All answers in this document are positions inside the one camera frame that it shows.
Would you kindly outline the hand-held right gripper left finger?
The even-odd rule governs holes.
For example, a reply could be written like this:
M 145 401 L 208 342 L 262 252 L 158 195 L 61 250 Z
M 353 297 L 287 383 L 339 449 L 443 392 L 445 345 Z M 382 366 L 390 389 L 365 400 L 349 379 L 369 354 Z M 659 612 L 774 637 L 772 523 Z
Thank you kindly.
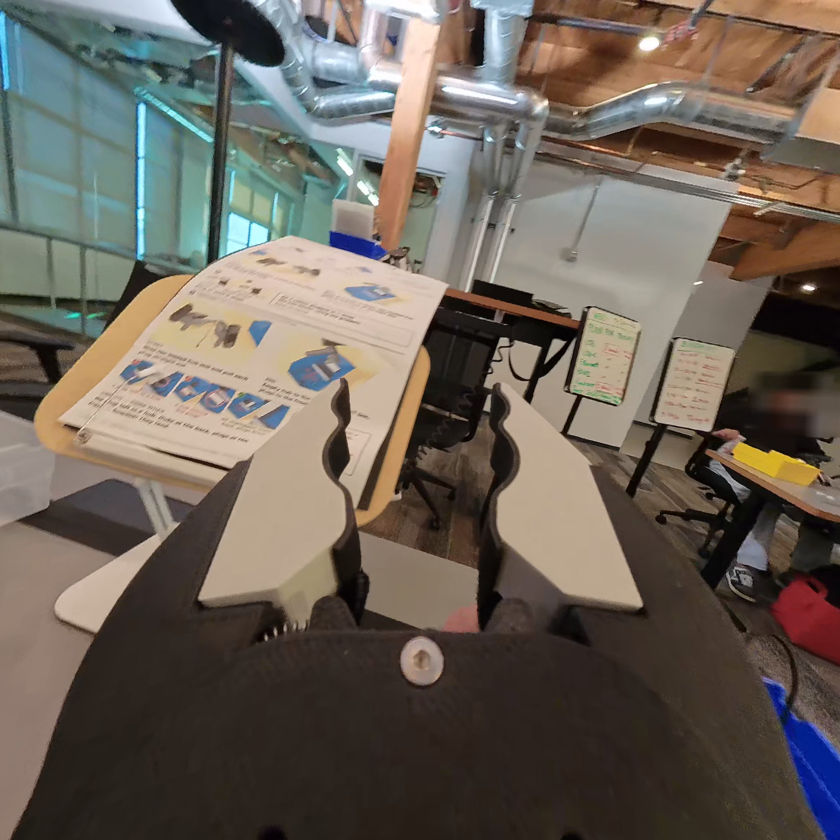
M 308 621 L 319 599 L 338 596 L 361 619 L 367 577 L 340 480 L 350 417 L 350 388 L 336 381 L 249 458 L 197 596 L 203 606 L 266 603 L 288 621 Z

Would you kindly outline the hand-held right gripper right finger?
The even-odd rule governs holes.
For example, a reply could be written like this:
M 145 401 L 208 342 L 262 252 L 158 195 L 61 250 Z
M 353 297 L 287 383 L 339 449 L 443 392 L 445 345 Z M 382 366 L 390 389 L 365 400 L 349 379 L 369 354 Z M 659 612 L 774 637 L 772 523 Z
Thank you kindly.
M 510 599 L 525 602 L 536 621 L 558 621 L 573 606 L 642 612 L 590 461 L 507 384 L 491 391 L 490 429 L 479 620 Z

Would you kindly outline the clear plastic bin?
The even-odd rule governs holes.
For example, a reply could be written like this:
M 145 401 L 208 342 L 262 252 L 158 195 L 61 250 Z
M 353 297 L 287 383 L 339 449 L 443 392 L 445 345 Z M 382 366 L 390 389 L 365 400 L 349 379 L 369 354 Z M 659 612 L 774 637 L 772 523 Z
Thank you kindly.
M 1 526 L 42 512 L 51 501 L 56 456 L 34 425 L 1 412 Z

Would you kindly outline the white easel board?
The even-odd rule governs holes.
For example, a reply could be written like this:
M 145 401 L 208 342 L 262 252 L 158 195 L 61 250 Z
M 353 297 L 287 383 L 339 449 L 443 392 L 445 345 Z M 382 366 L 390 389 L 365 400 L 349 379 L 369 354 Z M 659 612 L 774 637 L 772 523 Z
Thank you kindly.
M 735 357 L 735 349 L 727 346 L 672 339 L 649 422 L 696 433 L 711 432 Z
M 641 333 L 636 320 L 601 307 L 585 307 L 563 390 L 608 406 L 622 405 Z

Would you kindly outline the printed instruction sheet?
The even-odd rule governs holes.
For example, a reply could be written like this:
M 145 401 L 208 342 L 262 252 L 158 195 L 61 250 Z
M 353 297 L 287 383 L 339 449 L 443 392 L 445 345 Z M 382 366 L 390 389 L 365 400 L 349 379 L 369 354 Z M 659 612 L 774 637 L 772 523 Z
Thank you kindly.
M 385 262 L 285 237 L 187 281 L 60 416 L 129 462 L 154 451 L 207 483 L 252 456 L 337 382 L 350 390 L 350 462 L 366 504 L 383 444 L 447 286 Z

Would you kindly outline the yellow plastic bin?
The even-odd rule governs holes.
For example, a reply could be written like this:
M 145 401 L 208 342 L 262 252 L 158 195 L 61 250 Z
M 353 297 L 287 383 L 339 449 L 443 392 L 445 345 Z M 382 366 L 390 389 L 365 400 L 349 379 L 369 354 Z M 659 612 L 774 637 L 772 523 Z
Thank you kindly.
M 819 468 L 801 459 L 775 450 L 765 452 L 745 443 L 737 443 L 731 452 L 731 457 L 773 480 L 787 481 L 799 487 L 814 484 L 821 473 Z

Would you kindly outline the wooden work table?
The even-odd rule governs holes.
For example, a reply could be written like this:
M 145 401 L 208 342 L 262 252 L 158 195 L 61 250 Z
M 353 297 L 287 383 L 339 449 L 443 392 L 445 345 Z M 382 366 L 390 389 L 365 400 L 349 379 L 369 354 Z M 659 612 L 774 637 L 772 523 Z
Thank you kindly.
M 769 478 L 733 459 L 729 454 L 707 451 L 721 467 L 720 477 L 744 489 L 744 498 L 732 514 L 703 570 L 703 580 L 715 590 L 730 569 L 750 575 L 753 585 L 769 569 L 767 547 L 779 516 L 795 509 L 800 537 L 791 556 L 793 573 L 809 574 L 830 564 L 838 544 L 838 506 L 819 500 L 816 489 Z

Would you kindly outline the instruction sheet on stand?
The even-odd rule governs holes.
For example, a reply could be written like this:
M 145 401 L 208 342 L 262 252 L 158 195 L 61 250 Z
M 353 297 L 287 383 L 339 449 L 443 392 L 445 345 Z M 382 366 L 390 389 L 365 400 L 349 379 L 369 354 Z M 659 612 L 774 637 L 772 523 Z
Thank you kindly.
M 35 415 L 35 432 L 40 443 L 56 455 L 66 456 L 116 471 L 132 479 L 205 494 L 226 471 L 204 467 L 192 461 L 140 448 L 137 455 L 125 445 L 99 455 L 89 445 L 76 446 L 76 431 L 61 422 L 63 415 L 103 380 L 139 338 L 142 331 L 188 283 L 191 276 L 164 277 L 131 301 L 102 336 L 79 358 L 40 404 Z M 379 472 L 371 476 L 370 499 L 355 512 L 357 524 L 366 526 L 391 503 L 400 476 L 408 441 L 423 399 L 430 372 L 430 359 L 422 347 L 417 353 L 400 408 L 395 415 L 389 443 L 381 450 Z

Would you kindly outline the red plastic bin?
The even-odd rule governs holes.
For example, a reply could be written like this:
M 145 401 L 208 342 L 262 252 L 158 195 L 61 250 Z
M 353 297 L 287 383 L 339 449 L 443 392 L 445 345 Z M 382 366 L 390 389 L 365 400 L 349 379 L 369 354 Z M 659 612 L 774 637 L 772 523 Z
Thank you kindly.
M 794 646 L 839 665 L 839 609 L 827 596 L 822 582 L 800 575 L 783 588 L 770 613 Z

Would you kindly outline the glass railing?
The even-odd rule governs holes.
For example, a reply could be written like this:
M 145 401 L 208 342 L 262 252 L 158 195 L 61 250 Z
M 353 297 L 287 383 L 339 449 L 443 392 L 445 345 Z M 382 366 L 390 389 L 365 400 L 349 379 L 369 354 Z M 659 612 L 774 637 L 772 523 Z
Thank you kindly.
M 192 216 L 138 220 L 129 208 L 20 219 L 2 207 L 2 316 L 95 335 L 130 283 L 136 263 L 152 277 L 205 263 L 206 227 Z

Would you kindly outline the blue plastic bin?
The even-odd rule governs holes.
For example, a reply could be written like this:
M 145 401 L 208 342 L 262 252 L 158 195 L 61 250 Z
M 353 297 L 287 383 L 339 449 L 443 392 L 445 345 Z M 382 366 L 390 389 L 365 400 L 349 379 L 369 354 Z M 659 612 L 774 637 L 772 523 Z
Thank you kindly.
M 782 685 L 762 677 L 814 818 L 827 839 L 839 838 L 839 754 L 817 726 L 786 709 Z

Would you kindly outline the black pole stand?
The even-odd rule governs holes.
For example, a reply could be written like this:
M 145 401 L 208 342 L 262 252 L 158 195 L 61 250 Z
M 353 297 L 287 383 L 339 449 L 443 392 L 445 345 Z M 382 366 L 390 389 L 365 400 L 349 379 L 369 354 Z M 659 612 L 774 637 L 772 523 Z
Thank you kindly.
M 278 67 L 285 58 L 285 46 L 270 20 L 267 2 L 172 1 L 171 5 L 200 36 L 218 48 L 206 244 L 206 262 L 212 264 L 219 257 L 221 243 L 235 59 L 241 57 L 260 67 Z

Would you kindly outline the wooden column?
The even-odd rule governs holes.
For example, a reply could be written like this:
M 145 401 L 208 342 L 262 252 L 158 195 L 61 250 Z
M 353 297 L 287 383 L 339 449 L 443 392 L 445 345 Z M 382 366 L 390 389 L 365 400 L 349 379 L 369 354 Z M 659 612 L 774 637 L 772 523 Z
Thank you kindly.
M 398 68 L 380 63 L 371 81 L 394 81 L 395 102 L 375 210 L 382 246 L 399 248 L 413 195 L 426 119 L 436 87 L 438 41 L 446 2 L 400 2 L 393 7 L 407 20 Z

